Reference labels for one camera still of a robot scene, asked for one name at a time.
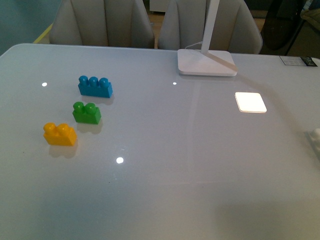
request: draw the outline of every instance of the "white chair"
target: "white chair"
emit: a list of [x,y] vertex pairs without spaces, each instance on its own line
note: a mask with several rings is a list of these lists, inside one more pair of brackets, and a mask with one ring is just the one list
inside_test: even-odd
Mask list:
[[155,47],[143,0],[62,0],[49,39],[61,45]]
[[[161,27],[158,48],[184,49],[201,42],[210,0],[170,0]],[[262,37],[243,0],[220,0],[210,50],[258,54]],[[189,47],[200,49],[201,45]]]

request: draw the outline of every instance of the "yellow lego brick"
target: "yellow lego brick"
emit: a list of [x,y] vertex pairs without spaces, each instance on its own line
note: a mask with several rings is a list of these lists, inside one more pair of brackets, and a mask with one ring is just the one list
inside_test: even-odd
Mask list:
[[66,123],[56,126],[53,122],[48,122],[43,130],[43,136],[50,145],[73,146],[77,140],[74,128]]

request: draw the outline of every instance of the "glossy tabletop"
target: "glossy tabletop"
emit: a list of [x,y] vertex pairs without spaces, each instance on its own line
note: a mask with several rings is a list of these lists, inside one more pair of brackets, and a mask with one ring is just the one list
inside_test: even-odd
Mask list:
[[[320,163],[305,136],[320,128],[320,69],[232,57],[237,76],[208,77],[179,75],[176,51],[8,50],[0,239],[320,239]],[[113,96],[81,96],[81,75],[108,78]],[[259,93],[266,113],[240,112],[236,92]],[[100,108],[98,125],[75,122],[78,101]],[[74,127],[75,146],[48,145],[48,122]]]

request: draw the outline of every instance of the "lamp base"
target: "lamp base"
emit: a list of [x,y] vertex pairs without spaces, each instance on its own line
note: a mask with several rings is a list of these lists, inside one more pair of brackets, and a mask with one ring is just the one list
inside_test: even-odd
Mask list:
[[202,54],[194,49],[179,49],[178,68],[182,75],[235,76],[238,72],[229,52],[215,50]]

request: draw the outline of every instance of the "floor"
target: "floor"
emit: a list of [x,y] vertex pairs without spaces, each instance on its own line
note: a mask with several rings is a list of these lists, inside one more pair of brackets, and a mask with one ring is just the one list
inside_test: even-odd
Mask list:
[[[151,11],[149,11],[149,1],[145,2],[145,8],[146,8],[147,14],[149,16],[149,20],[151,22],[153,32],[154,32],[154,37],[155,37],[154,48],[157,49],[158,48],[158,38],[159,38],[162,22],[165,17],[165,13],[164,12],[151,12]],[[264,18],[255,18],[254,21],[261,32],[262,27],[264,26],[264,23],[265,23],[265,19]],[[47,30],[38,38],[37,41],[35,41],[35,43],[49,44],[50,28],[51,28],[51,26],[49,26],[47,28]]]

